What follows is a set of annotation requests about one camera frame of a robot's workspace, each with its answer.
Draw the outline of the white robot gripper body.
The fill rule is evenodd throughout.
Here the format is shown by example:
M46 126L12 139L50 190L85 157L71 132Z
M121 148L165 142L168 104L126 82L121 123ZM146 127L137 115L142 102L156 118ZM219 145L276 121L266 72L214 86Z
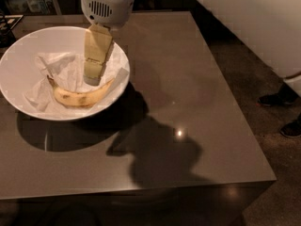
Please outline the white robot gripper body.
M134 0L81 0L81 9L91 24L121 28L129 20Z

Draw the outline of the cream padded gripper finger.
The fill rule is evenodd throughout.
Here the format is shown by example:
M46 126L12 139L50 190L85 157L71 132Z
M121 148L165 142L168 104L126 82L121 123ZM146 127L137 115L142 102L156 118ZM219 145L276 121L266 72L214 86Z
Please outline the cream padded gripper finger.
M111 53L113 37L108 28L92 24L85 33L84 81L98 86Z

